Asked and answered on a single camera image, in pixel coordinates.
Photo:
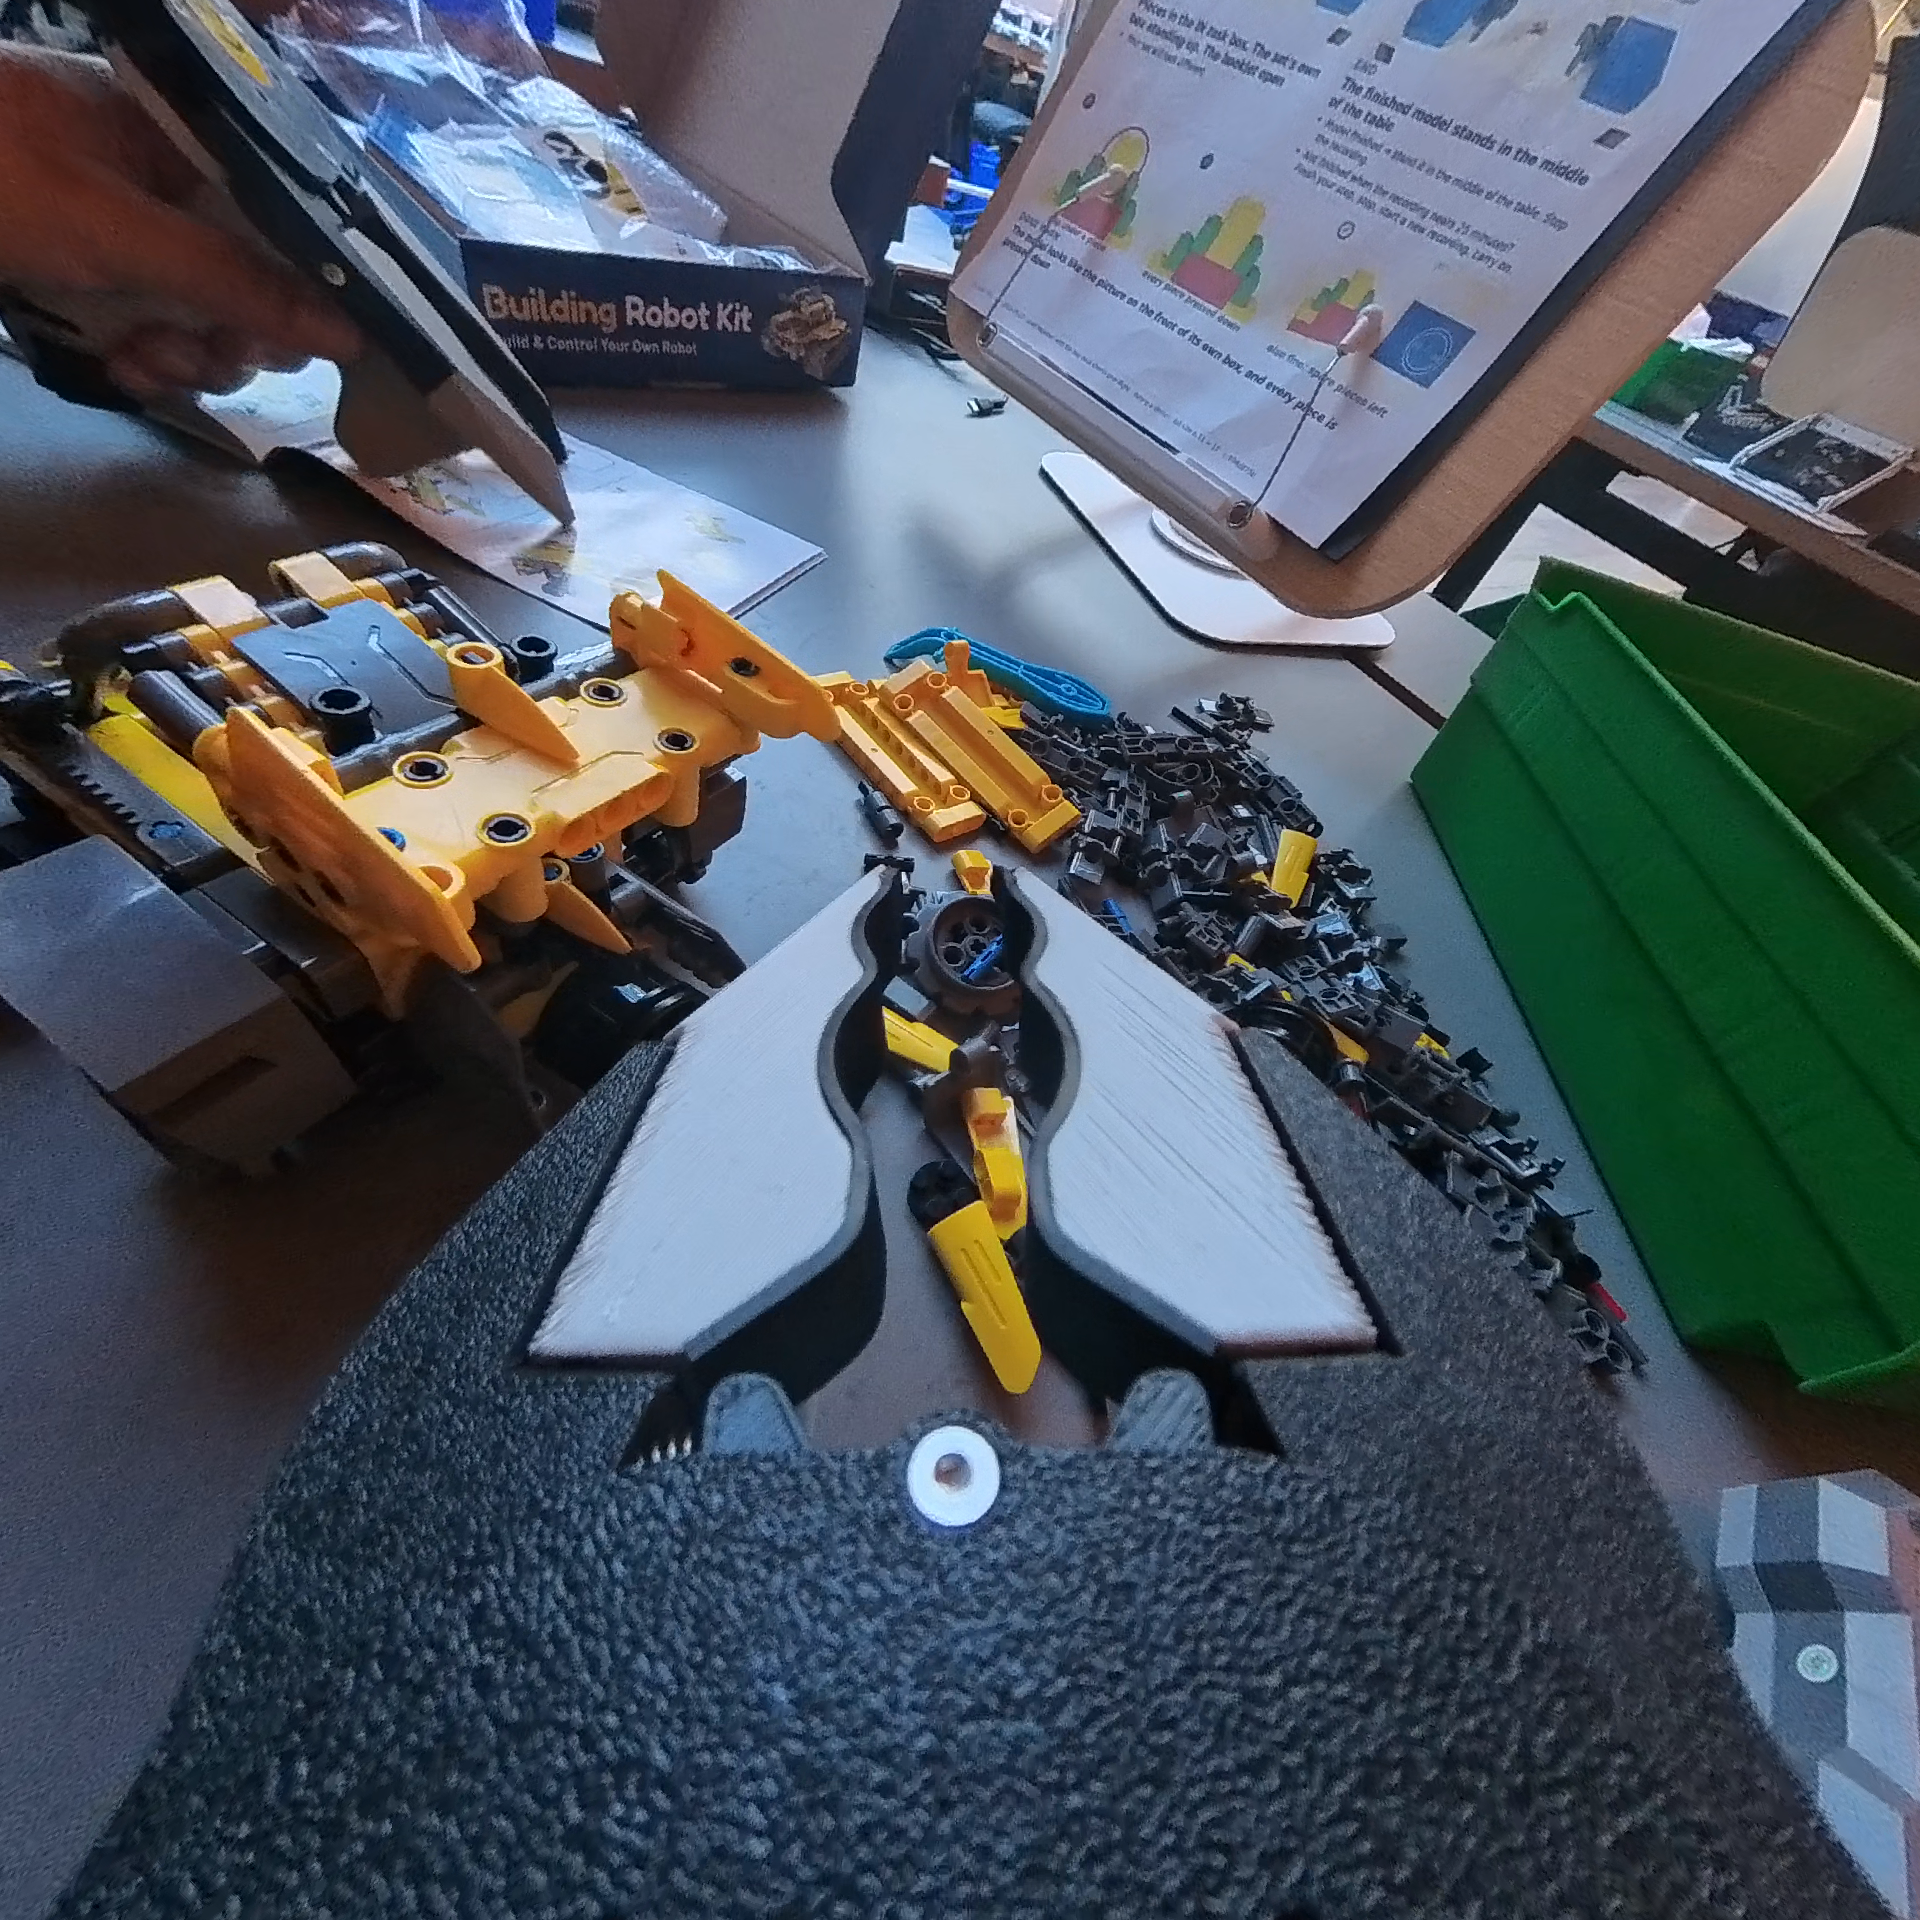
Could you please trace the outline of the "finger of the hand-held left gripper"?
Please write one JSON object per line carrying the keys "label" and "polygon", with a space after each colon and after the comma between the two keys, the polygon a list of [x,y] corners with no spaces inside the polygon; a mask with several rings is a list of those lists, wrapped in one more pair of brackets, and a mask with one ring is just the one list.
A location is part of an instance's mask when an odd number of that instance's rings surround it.
{"label": "finger of the hand-held left gripper", "polygon": [[541,387],[409,231],[337,231],[322,276],[367,331],[342,368],[334,439],[370,477],[398,480],[457,453],[486,453],[556,521],[575,508],[564,439]]}

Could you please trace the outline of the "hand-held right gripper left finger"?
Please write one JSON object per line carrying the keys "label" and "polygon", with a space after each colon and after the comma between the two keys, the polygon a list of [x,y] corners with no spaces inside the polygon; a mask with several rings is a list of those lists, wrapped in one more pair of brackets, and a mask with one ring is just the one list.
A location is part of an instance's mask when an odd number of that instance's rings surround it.
{"label": "hand-held right gripper left finger", "polygon": [[556,1267],[541,1365],[834,1377],[882,1308],[877,1162],[903,873],[877,866],[675,1029]]}

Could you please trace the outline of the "yellow holed brick assembly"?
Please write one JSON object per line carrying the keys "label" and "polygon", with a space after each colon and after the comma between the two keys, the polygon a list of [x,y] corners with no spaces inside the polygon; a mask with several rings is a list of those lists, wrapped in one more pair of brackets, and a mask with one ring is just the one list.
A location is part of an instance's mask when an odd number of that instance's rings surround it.
{"label": "yellow holed brick assembly", "polygon": [[617,663],[571,693],[515,686],[482,641],[447,645],[465,725],[442,746],[398,749],[358,790],[299,731],[239,707],[198,737],[227,820],[362,952],[387,1017],[409,1007],[424,961],[482,969],[480,909],[624,952],[611,918],[546,866],[646,820],[696,822],[706,769],[762,735],[837,742],[823,686],[673,574],[659,602],[621,594],[608,610]]}

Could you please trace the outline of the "yellow grey brick toy vehicle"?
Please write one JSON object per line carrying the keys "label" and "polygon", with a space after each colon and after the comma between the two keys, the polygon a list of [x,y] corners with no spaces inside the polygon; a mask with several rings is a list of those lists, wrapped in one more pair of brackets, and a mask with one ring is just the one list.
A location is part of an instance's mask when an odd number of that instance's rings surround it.
{"label": "yellow grey brick toy vehicle", "polygon": [[447,771],[475,727],[447,654],[492,641],[429,572],[353,540],[275,563],[264,598],[226,574],[157,586],[73,617],[43,666],[3,663],[3,1003],[174,1165],[264,1172],[348,1102],[435,1078],[536,1140],[745,972],[675,897],[745,828],[738,752],[701,774],[691,822],[543,861],[624,955],[480,916],[480,969],[429,959],[403,1014],[192,757],[246,707],[343,781]]}

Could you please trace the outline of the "grey desk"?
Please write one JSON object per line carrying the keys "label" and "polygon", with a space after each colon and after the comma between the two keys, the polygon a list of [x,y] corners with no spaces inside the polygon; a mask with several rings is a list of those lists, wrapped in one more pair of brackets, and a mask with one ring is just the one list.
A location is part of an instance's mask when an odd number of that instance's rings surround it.
{"label": "grey desk", "polygon": [[[1135,589],[1041,480],[1062,434],[983,381],[868,337],[823,395],[565,393],[600,448],[821,544],[746,620],[786,657],[873,666],[963,628],[1081,673],[1135,716],[1258,696],[1265,752],[1378,876],[1379,918],[1440,1026],[1495,1066],[1647,1368],[1616,1394],[1687,1545],[1725,1488],[1874,1468],[1916,1488],[1916,1416],[1804,1398],[1769,1365],[1699,1357],[1481,940],[1407,774],[1483,637],[1419,597],[1386,663],[1214,651]],[[3,361],[3,657],[77,610],[178,578],[258,580],[334,540],[390,540],[495,634],[582,637],[546,602],[441,556],[334,472],[213,448],[41,390]],[[383,1298],[510,1165],[462,1098],[342,1116],[264,1181],[164,1162],[27,1026],[3,1017],[3,1914],[41,1917],[146,1759],[252,1505]]]}

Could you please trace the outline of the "person's left hand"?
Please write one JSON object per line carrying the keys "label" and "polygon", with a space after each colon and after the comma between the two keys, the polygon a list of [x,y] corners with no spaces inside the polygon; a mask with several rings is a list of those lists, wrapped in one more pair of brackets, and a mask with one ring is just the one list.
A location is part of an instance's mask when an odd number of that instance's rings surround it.
{"label": "person's left hand", "polygon": [[3,287],[115,301],[119,390],[230,393],[263,368],[358,361],[334,305],[192,208],[200,183],[105,62],[3,46]]}

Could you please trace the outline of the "yellow curved brick piece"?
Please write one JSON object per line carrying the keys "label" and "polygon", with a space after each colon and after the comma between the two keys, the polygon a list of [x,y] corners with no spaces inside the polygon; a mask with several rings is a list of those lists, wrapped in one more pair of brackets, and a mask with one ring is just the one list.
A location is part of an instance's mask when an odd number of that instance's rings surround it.
{"label": "yellow curved brick piece", "polygon": [[995,1236],[1011,1242],[1025,1229],[1030,1204],[1016,1106],[1006,1091],[979,1085],[963,1091],[959,1110],[970,1140],[973,1187]]}

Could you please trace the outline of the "yellow pointed brick piece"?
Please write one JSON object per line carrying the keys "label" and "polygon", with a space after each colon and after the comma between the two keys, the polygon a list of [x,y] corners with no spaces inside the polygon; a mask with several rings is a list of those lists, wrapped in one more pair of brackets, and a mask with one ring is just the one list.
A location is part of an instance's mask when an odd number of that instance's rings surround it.
{"label": "yellow pointed brick piece", "polygon": [[910,1181],[910,1213],[959,1298],[973,1341],[1007,1394],[1025,1394],[1045,1357],[1001,1232],[973,1181],[928,1162]]}

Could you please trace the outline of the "white instruction booklet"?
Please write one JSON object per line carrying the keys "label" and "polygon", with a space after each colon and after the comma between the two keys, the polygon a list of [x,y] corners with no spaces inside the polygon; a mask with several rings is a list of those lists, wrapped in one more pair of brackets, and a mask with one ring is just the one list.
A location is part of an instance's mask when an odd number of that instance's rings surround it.
{"label": "white instruction booklet", "polygon": [[152,411],[243,463],[284,453],[315,458],[457,559],[597,628],[628,589],[654,604],[664,572],[745,617],[823,563],[819,544],[575,437],[565,437],[575,524],[546,516],[480,453],[373,480],[334,439],[337,400],[342,372],[309,363],[258,372],[226,395],[171,395]]}

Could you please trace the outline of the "pile of grey brick parts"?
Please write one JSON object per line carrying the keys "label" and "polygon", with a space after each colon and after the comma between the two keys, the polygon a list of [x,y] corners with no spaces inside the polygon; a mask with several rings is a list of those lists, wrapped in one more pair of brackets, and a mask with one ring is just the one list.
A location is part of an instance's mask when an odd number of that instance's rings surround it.
{"label": "pile of grey brick parts", "polygon": [[[1277,1040],[1524,1278],[1585,1368],[1641,1369],[1627,1308],[1556,1208],[1560,1165],[1495,1106],[1490,1060],[1457,1047],[1397,978],[1404,940],[1374,923],[1374,873],[1261,752],[1265,709],[1218,693],[1168,725],[1119,713],[1088,727],[994,696],[1081,811],[1038,850],[1057,861],[1057,892],[1230,1022]],[[860,781],[871,822],[897,843],[912,822]],[[987,895],[987,853],[963,850],[970,836],[946,847],[959,892]]]}

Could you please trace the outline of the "yellow brick panel assembly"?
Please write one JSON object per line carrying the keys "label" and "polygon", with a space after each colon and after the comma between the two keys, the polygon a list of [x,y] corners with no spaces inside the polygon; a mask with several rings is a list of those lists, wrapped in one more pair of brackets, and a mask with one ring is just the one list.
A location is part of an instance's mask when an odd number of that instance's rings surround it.
{"label": "yellow brick panel assembly", "polygon": [[926,840],[946,844],[994,818],[1038,853],[1080,828],[1062,786],[995,719],[994,686],[964,638],[889,679],[823,673],[819,686],[837,709],[843,752]]}

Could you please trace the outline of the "blue brick separator tool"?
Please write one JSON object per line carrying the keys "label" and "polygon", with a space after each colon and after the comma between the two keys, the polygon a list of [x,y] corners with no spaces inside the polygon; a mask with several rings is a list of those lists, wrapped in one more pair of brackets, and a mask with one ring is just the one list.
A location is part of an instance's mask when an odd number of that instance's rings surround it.
{"label": "blue brick separator tool", "polygon": [[1088,727],[1107,727],[1117,721],[1117,707],[1088,679],[1080,679],[1062,666],[1024,661],[1006,648],[978,641],[956,628],[926,628],[903,637],[882,651],[882,661],[893,669],[910,666],[912,661],[942,661],[946,648],[959,641],[968,645],[970,666],[978,666],[987,681],[998,687],[998,693]]}

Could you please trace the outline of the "green plastic bin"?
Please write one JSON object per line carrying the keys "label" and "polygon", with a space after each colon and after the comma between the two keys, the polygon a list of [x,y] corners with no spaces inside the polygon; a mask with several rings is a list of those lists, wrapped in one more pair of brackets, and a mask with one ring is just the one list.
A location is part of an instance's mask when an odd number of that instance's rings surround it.
{"label": "green plastic bin", "polygon": [[1916,686],[1542,563],[1409,776],[1678,1332],[1916,1406]]}

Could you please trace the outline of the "grey brick hub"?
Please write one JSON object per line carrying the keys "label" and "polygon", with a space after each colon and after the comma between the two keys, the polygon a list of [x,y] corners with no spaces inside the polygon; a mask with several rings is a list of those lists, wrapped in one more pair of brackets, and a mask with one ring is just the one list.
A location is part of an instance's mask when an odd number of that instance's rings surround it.
{"label": "grey brick hub", "polygon": [[1877,1471],[1729,1488],[1733,1665],[1829,1827],[1916,1914],[1916,1496]]}

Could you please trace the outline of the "printed instruction sheet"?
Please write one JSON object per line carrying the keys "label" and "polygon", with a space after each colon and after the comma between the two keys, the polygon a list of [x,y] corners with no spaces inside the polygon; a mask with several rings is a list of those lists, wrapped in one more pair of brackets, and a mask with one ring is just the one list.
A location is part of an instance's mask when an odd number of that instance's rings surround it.
{"label": "printed instruction sheet", "polygon": [[956,305],[1343,556],[1830,12],[1117,2]]}

